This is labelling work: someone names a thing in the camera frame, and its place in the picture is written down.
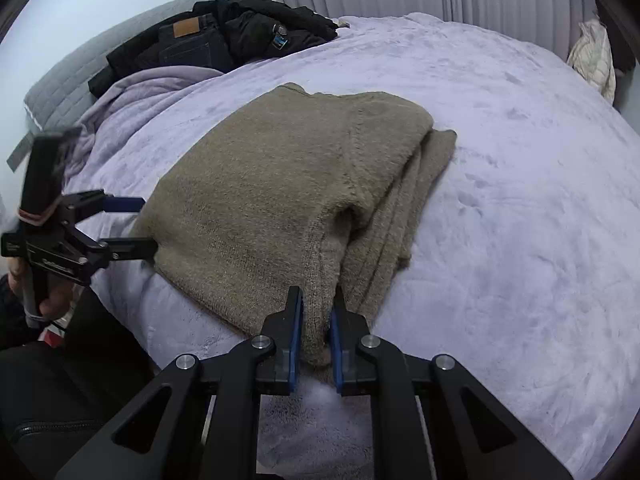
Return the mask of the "person's left hand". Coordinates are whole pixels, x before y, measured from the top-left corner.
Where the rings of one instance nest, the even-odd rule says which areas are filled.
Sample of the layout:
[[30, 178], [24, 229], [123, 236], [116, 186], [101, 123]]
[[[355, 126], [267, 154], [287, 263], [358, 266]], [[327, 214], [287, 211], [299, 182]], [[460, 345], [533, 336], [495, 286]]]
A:
[[39, 315], [57, 320], [66, 315], [74, 298], [74, 283], [24, 263], [21, 258], [9, 258], [8, 282], [11, 292], [21, 303], [32, 297], [40, 299]]

